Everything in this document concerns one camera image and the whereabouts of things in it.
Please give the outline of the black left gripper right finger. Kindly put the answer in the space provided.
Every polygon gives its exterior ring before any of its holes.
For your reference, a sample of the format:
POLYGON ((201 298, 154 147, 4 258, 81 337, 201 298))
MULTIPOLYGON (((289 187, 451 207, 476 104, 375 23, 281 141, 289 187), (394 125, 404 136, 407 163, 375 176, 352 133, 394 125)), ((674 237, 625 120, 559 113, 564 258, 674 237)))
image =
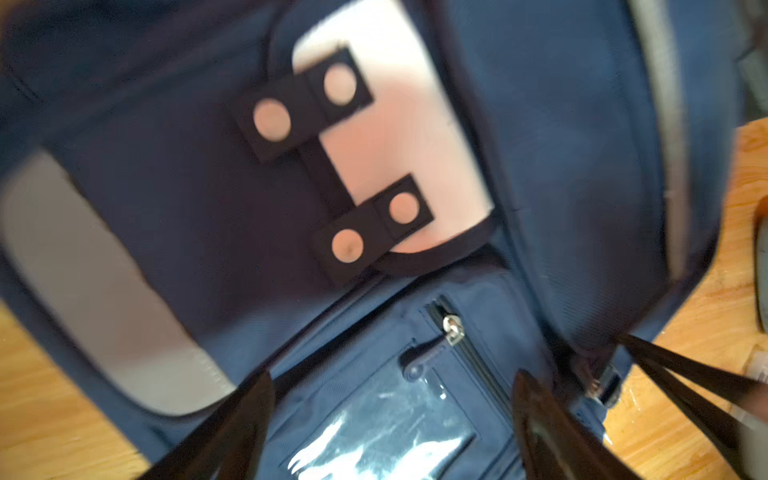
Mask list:
POLYGON ((528 479, 639 479, 525 370, 515 376, 512 409, 528 479))

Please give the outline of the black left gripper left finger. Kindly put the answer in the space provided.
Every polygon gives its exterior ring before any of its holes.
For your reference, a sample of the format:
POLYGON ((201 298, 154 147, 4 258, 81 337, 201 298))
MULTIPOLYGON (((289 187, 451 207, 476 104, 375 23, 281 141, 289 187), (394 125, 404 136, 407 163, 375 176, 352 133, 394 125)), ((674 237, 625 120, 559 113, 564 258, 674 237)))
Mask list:
POLYGON ((247 378, 143 479, 253 479, 275 408, 271 375, 247 378))

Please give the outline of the navy blue student backpack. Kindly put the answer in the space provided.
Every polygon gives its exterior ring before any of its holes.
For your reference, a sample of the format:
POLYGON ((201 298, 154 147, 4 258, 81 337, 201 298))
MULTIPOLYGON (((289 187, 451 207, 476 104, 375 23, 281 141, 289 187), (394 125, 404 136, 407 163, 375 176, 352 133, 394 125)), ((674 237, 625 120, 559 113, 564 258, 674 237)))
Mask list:
POLYGON ((250 376, 253 479, 521 479, 718 243, 731 1, 26 1, 1 295, 151 462, 250 376))

